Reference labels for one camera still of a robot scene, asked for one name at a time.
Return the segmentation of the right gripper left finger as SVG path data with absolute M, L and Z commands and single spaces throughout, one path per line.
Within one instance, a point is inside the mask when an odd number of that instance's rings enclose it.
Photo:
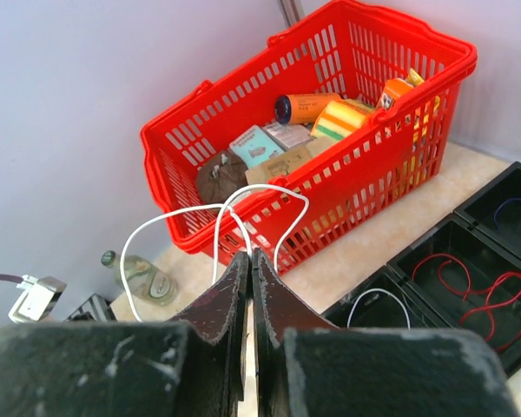
M 250 258 L 164 322 L 0 329 L 0 416 L 234 416 L 244 396 Z

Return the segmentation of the black three-compartment tray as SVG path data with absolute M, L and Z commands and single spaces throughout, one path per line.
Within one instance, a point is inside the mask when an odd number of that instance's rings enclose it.
M 521 162 L 324 312 L 340 328 L 464 328 L 521 368 Z

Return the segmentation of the red plastic basket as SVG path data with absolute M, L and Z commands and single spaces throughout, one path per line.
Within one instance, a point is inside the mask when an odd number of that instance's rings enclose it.
M 399 11 L 332 1 L 221 80 L 206 81 L 141 132 L 151 194 L 173 243 L 229 263 L 248 244 L 286 273 L 440 169 L 462 81 L 478 52 Z M 200 168 L 247 129 L 274 119 L 278 97 L 336 92 L 375 104 L 386 81 L 423 83 L 390 109 L 218 219 L 196 188 Z

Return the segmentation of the yellow green sponge pack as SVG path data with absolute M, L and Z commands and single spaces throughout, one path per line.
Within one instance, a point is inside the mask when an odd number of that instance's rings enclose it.
M 374 107 L 360 100 L 332 100 L 316 119 L 311 136 L 341 141 L 361 129 L 374 111 Z

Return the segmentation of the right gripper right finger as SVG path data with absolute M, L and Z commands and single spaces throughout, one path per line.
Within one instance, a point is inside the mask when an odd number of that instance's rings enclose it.
M 261 416 L 515 416 L 498 357 L 476 334 L 334 326 L 252 255 Z

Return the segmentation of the teal packet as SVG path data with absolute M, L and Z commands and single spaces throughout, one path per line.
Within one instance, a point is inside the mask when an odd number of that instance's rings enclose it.
M 235 153 L 251 169 L 271 158 L 280 156 L 284 150 L 261 127 L 254 125 L 229 144 Z

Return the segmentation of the orange snack box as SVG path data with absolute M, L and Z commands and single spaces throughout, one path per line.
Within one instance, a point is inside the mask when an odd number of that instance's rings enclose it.
M 376 109 L 389 110 L 398 99 L 424 81 L 425 79 L 413 68 L 409 69 L 406 78 L 395 77 L 388 79 L 377 101 Z

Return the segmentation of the brown cardboard box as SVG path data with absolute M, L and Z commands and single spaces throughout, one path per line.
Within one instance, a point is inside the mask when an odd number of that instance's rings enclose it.
M 246 171 L 248 185 L 268 183 L 278 176 L 286 176 L 299 169 L 326 150 L 316 141 L 294 147 Z

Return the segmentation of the orange bottle black cap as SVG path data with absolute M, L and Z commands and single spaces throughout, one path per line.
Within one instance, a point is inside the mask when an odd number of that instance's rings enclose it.
M 279 96 L 274 104 L 275 120 L 280 124 L 314 122 L 331 101 L 339 101 L 338 93 L 296 94 Z

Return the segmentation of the dark brown round item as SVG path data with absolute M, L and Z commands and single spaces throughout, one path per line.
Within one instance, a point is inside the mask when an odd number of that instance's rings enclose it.
M 225 202 L 247 186 L 247 165 L 231 150 L 215 154 L 198 171 L 195 185 L 204 204 Z

